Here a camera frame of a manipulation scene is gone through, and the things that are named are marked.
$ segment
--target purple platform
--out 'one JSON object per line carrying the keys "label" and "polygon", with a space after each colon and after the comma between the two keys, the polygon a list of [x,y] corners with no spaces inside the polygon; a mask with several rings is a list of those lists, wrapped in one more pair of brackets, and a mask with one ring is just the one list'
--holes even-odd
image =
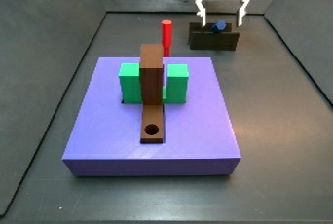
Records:
{"label": "purple platform", "polygon": [[230,174],[240,153],[208,57],[188,65],[185,104],[165,104],[165,143],[140,144],[140,104],[120,103],[119,66],[137,57],[100,57],[62,160],[76,176]]}

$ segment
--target brown block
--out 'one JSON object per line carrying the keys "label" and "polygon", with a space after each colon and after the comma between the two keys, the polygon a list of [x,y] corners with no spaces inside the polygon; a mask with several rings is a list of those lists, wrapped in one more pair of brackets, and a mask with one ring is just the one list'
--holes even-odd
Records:
{"label": "brown block", "polygon": [[143,44],[140,48],[140,92],[141,102],[163,104],[163,46]]}
{"label": "brown block", "polygon": [[163,105],[143,105],[140,143],[164,142]]}

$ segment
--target red cylinder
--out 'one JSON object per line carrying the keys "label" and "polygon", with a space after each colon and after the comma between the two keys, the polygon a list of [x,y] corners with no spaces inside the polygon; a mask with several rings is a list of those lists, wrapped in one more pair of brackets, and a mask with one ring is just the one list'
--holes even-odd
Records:
{"label": "red cylinder", "polygon": [[171,47],[171,20],[161,21],[161,44],[164,47],[164,56],[169,56]]}

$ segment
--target gray table surface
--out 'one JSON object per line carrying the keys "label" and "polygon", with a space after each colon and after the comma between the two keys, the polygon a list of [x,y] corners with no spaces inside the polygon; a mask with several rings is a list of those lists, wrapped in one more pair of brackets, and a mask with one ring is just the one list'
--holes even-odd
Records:
{"label": "gray table surface", "polygon": [[[209,56],[242,161],[230,176],[76,178],[61,162],[100,56],[139,56],[172,20],[171,56]],[[212,15],[208,21],[234,16]],[[106,14],[9,211],[0,221],[333,220],[331,107],[260,16],[235,52],[191,51],[181,14]]]}

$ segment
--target blue object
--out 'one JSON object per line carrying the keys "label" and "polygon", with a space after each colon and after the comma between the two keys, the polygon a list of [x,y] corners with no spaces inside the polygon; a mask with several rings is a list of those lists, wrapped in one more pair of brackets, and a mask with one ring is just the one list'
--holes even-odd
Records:
{"label": "blue object", "polygon": [[223,20],[219,20],[213,26],[211,27],[211,32],[212,33],[219,33],[225,27],[225,23]]}

